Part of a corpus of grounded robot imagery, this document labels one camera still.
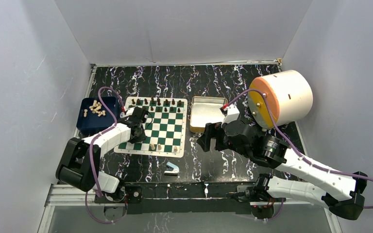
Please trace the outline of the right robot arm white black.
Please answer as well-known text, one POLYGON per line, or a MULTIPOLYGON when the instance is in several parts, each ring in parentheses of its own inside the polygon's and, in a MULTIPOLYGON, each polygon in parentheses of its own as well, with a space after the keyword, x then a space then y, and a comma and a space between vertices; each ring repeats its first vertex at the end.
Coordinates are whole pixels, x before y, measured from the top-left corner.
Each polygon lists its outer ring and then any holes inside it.
POLYGON ((347 220, 356 220, 364 209, 362 196, 367 182, 361 172, 352 177, 339 175, 314 160, 306 162, 284 140, 271 135, 259 136, 243 121, 208 123, 197 140, 208 152, 212 139, 215 150, 232 150, 261 167, 290 173, 302 181, 289 181, 271 174, 260 174, 253 187, 238 188, 230 197, 238 201, 271 201, 294 199, 327 208, 347 220))

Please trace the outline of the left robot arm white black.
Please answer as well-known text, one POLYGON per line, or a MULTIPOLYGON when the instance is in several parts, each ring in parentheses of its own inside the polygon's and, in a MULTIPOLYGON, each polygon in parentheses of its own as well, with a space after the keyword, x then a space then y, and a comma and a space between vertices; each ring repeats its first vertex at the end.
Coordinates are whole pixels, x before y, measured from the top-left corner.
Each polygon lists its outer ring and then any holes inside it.
POLYGON ((56 179, 81 191, 95 190, 99 196, 104 192, 112 201, 122 201, 125 188, 119 178, 100 171, 100 160, 122 143, 142 142, 148 114, 144 108, 133 107, 104 131, 83 139, 71 138, 57 167, 56 179))

